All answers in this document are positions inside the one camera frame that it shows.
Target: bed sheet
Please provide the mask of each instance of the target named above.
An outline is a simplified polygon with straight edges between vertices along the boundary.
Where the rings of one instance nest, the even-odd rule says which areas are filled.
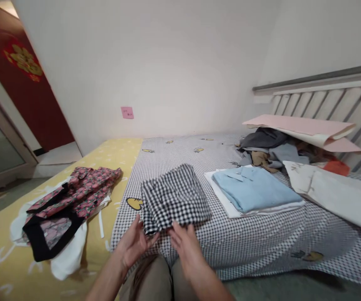
[[[98,271],[109,257],[109,240],[119,204],[136,161],[142,139],[112,139],[101,144],[80,161],[72,164],[9,207],[0,211],[0,300],[83,300]],[[9,239],[9,227],[26,202],[66,179],[77,166],[100,166],[123,170],[111,195],[111,202],[102,211],[104,238],[100,235],[99,216],[89,220],[86,246],[81,268],[64,281],[51,274],[49,261],[36,263],[30,247],[17,247]]]
[[[212,212],[211,220],[196,227],[196,234],[205,258],[222,280],[311,269],[361,284],[361,228],[310,201],[290,212],[228,219],[204,173],[235,168],[241,155],[234,144],[240,138],[194,135],[143,140],[112,231],[111,251],[142,210],[142,201],[134,201],[141,198],[140,182],[188,163]],[[274,176],[290,186],[282,173]],[[145,256],[154,253],[162,254],[170,266],[178,257],[165,233]]]

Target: black and white checkered fabric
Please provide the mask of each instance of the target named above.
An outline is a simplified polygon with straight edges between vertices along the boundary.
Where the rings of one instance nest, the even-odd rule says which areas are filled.
[[[144,229],[147,235],[180,225],[204,222],[210,207],[193,167],[182,164],[162,176],[142,182]]]
[[[140,183],[188,163],[194,167],[212,214],[209,221],[196,226],[197,238],[207,262],[221,280],[311,269],[361,284],[361,228],[318,205],[307,201],[304,207],[290,212],[227,217],[204,173],[235,168],[240,154],[233,144],[239,140],[238,135],[145,139],[112,231],[111,251],[138,213],[126,200],[141,198]],[[290,186],[281,173],[274,176]],[[162,254],[170,266],[178,258],[165,233],[145,256],[154,253]],[[309,261],[310,254],[317,260]]]

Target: floral garment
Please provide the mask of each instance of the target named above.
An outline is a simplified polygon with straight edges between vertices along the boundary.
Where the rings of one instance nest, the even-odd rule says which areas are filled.
[[[76,167],[69,182],[33,204],[27,211],[23,239],[30,243],[35,261],[54,258],[121,175],[120,168]]]

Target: white cloth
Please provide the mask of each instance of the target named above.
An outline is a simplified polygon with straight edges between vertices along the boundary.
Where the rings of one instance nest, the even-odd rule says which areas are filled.
[[[215,195],[217,196],[218,200],[221,202],[222,206],[224,207],[224,209],[226,211],[226,214],[228,215],[228,217],[230,219],[240,218],[240,217],[249,217],[249,216],[254,216],[254,215],[271,215],[271,214],[276,214],[276,213],[281,213],[281,212],[287,212],[287,211],[298,209],[298,208],[304,206],[306,203],[302,199],[302,201],[300,201],[300,202],[294,202],[294,203],[289,203],[289,204],[285,204],[285,205],[281,205],[281,206],[277,206],[277,207],[265,208],[265,209],[260,209],[260,210],[252,210],[247,213],[241,213],[235,208],[235,206],[231,203],[231,201],[228,200],[226,195],[222,192],[221,188],[219,188],[219,186],[212,179],[213,174],[220,170],[223,170],[223,169],[217,169],[215,171],[205,173],[204,176],[206,177],[208,183],[211,185]]]
[[[361,227],[361,181],[316,166],[283,161],[293,189]]]
[[[34,200],[24,204],[20,210],[18,217],[10,225],[10,240],[17,246],[27,247],[27,243],[22,239],[22,228],[26,223],[27,213],[26,211],[38,200],[45,197],[50,192],[53,192],[63,183],[70,180],[70,177],[66,180],[58,183],[55,187],[47,186],[44,189],[44,193]],[[101,204],[97,207],[93,215],[99,213],[105,206],[108,205],[111,200],[111,194],[108,193],[102,200]],[[102,228],[102,221],[100,221],[100,232],[104,233]],[[65,248],[53,259],[51,259],[51,272],[58,280],[65,280],[69,275],[76,272],[80,268],[81,255],[83,254],[84,244],[86,243],[87,236],[87,221],[85,221],[80,228],[76,231],[74,237],[65,246]]]

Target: leg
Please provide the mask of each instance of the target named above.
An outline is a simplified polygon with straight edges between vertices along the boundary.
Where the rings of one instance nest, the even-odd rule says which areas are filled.
[[[173,279],[173,296],[175,301],[198,301],[198,298],[189,284],[183,276],[182,264],[179,258],[175,261],[172,267],[172,279]]]
[[[149,257],[133,271],[119,291],[120,301],[171,301],[172,278],[164,257]]]

